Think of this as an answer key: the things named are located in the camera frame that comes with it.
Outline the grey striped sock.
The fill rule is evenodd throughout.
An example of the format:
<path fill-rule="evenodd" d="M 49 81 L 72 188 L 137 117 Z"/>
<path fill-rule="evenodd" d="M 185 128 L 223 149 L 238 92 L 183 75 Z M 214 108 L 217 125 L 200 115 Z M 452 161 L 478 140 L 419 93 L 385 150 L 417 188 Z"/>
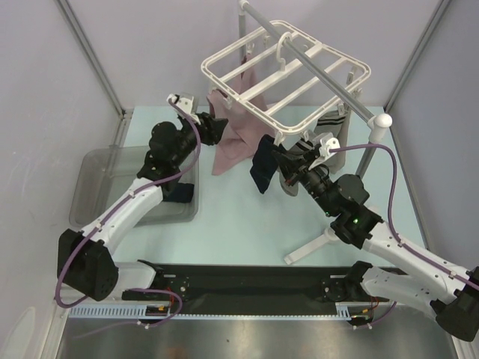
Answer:
<path fill-rule="evenodd" d="M 325 113 L 322 117 L 320 117 L 317 120 L 317 125 L 315 127 L 314 132 L 316 134 L 331 132 L 338 139 L 338 133 L 344 122 L 345 116 L 346 114 L 339 114 L 338 110 L 329 111 Z M 332 172 L 333 164 L 335 163 L 335 160 L 333 158 L 334 156 L 331 157 L 328 161 L 326 161 L 326 165 L 328 166 L 331 172 Z"/>
<path fill-rule="evenodd" d="M 309 141 L 305 141 L 304 139 L 300 139 L 295 145 L 293 145 L 288 151 L 287 154 L 292 157 L 302 156 L 303 153 L 308 152 L 311 150 L 312 144 Z M 293 177 L 293 172 L 295 171 L 295 165 L 290 166 L 286 171 L 282 169 L 278 169 L 279 172 L 279 182 L 281 185 L 282 190 L 285 194 L 296 197 L 299 193 L 299 185 L 297 182 L 291 184 L 291 178 Z"/>

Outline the navy santa sock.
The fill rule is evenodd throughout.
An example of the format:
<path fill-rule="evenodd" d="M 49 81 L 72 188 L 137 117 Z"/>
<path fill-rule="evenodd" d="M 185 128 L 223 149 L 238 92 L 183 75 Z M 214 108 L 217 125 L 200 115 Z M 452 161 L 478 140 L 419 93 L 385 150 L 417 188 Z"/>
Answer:
<path fill-rule="evenodd" d="M 271 179 L 278 169 L 278 162 L 273 153 L 282 153 L 283 149 L 274 145 L 274 138 L 264 135 L 258 144 L 252 158 L 252 166 L 249 171 L 257 190 L 264 194 L 269 188 Z"/>

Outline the navy green striped sock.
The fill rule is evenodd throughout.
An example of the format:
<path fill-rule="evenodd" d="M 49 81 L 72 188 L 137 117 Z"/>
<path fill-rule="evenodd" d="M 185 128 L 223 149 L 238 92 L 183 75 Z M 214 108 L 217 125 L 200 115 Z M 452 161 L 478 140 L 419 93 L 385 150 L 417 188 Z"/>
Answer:
<path fill-rule="evenodd" d="M 191 203 L 195 193 L 195 185 L 179 182 L 163 201 L 166 203 Z"/>

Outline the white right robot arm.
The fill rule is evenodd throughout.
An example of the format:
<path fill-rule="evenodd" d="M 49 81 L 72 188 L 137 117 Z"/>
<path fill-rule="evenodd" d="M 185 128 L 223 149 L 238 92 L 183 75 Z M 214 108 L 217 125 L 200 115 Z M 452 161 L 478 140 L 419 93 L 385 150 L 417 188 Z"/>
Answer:
<path fill-rule="evenodd" d="M 383 220 L 366 207 L 369 194 L 359 176 L 345 174 L 332 182 L 323 161 L 339 151 L 330 146 L 301 155 L 272 150 L 286 183 L 300 183 L 334 219 L 321 236 L 288 254 L 286 264 L 336 242 L 382 257 L 403 274 L 357 262 L 345 281 L 349 297 L 362 300 L 370 295 L 400 302 L 435 319 L 457 339 L 473 341 L 478 333 L 478 270 L 444 260 L 399 235 L 390 218 Z"/>

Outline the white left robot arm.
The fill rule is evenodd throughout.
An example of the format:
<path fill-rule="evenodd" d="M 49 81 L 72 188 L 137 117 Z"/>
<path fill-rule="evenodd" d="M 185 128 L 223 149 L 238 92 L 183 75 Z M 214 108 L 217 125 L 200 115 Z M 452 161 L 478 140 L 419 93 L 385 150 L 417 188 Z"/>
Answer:
<path fill-rule="evenodd" d="M 84 298 L 102 301 L 123 282 L 121 270 L 133 275 L 132 282 L 149 299 L 160 297 L 165 281 L 143 263 L 116 263 L 112 255 L 126 234 L 161 202 L 190 203 L 192 183 L 181 182 L 198 160 L 201 145 L 217 145 L 228 124 L 206 112 L 181 117 L 177 128 L 169 121 L 151 131 L 144 163 L 130 187 L 95 221 L 81 230 L 65 230 L 58 240 L 55 300 L 61 307 L 61 287 L 66 284 Z"/>

